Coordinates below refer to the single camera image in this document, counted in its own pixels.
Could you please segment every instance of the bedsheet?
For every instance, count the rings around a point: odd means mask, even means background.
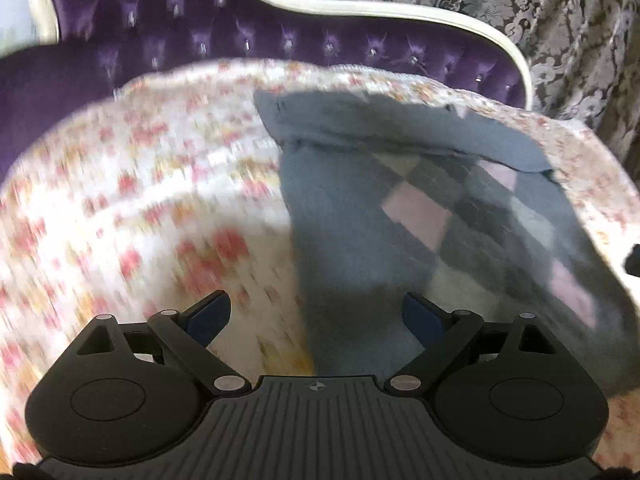
[[[252,104],[256,89],[381,92],[468,107],[526,133],[640,304],[638,278],[622,270],[640,239],[638,192],[579,123],[356,67],[231,60],[149,75],[61,122],[21,156],[0,189],[0,463],[38,459],[24,402],[101,312],[135,322],[224,288],[234,311],[211,351],[252,381],[314,372],[279,151]],[[610,409],[595,458],[638,469],[640,393],[611,399]]]

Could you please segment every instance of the crosshair logo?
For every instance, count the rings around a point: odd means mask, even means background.
[[[316,381],[316,382],[311,383],[309,385],[309,389],[314,391],[314,392],[321,392],[325,388],[326,388],[326,384],[321,383],[320,381]]]

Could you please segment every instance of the cream curved trim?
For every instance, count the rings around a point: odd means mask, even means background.
[[[529,66],[518,48],[503,33],[475,18],[452,10],[424,7],[393,2],[367,2],[364,0],[262,0],[273,7],[292,10],[302,14],[324,14],[327,16],[379,16],[405,18],[425,22],[443,23],[479,34],[501,47],[516,64],[522,75],[525,88],[525,109],[531,110],[533,86]],[[53,0],[29,0],[31,14],[38,27],[43,43],[56,42],[60,37],[58,18]]]
[[[38,29],[40,43],[57,43],[60,29],[53,0],[29,0],[29,10]]]

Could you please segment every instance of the ribbed black surface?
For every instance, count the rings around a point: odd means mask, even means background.
[[[60,480],[582,480],[588,459],[549,468],[491,463],[450,442],[419,400],[371,378],[265,378],[215,402],[181,444],[147,462],[84,468],[48,459]]]

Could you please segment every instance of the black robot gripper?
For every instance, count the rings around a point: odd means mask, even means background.
[[[28,399],[38,467],[66,480],[588,479],[599,471],[589,456],[606,399],[533,314],[496,324],[407,294],[402,318],[424,352],[384,385],[263,377],[252,388],[207,351],[230,313],[217,291],[146,323],[95,317]]]

